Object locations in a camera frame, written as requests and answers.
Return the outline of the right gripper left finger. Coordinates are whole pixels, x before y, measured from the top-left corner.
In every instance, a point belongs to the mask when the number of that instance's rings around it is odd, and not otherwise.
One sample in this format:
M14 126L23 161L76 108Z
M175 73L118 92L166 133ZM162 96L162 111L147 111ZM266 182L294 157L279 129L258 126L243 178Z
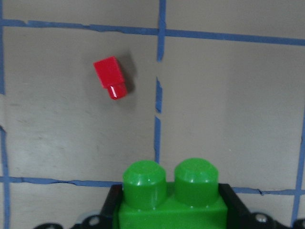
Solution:
M118 229L118 211L122 202L122 185L112 185L99 214L86 217L77 229Z

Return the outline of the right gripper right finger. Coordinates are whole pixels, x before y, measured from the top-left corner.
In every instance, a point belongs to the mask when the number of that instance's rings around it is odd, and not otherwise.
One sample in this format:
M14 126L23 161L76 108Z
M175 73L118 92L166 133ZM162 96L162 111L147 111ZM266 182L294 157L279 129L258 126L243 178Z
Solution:
M227 210L227 229L268 229L269 219L263 215L263 221L256 218L260 213L251 213L229 184L219 184L218 191Z

